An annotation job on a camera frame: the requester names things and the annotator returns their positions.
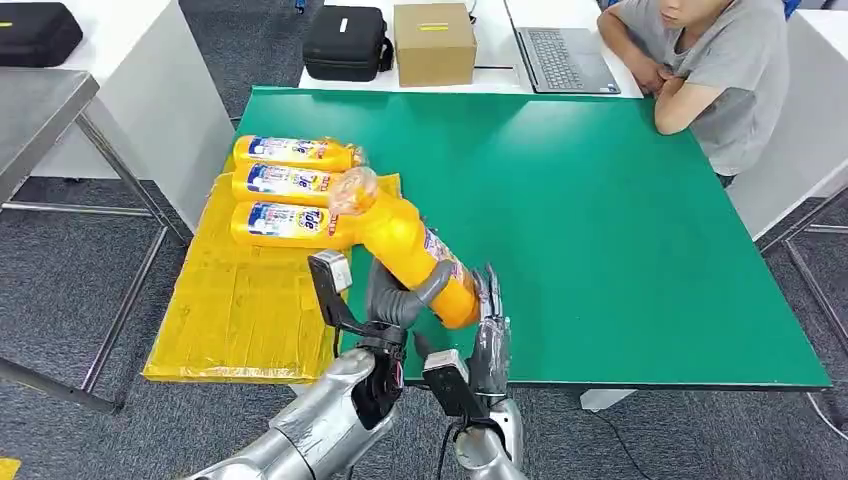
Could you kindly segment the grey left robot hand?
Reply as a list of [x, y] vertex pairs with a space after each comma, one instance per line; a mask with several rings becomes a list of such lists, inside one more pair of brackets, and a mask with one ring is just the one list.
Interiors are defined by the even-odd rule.
[[454, 263], [439, 261], [423, 283], [408, 290], [379, 260], [369, 271], [365, 307], [369, 320], [409, 329], [422, 310], [429, 308], [452, 277]]

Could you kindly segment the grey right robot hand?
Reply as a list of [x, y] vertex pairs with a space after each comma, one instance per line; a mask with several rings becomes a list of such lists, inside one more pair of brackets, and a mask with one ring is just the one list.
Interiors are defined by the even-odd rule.
[[504, 313], [501, 282], [490, 263], [472, 272], [479, 321], [473, 350], [467, 359], [472, 391], [485, 397], [505, 397], [510, 365], [510, 319]]

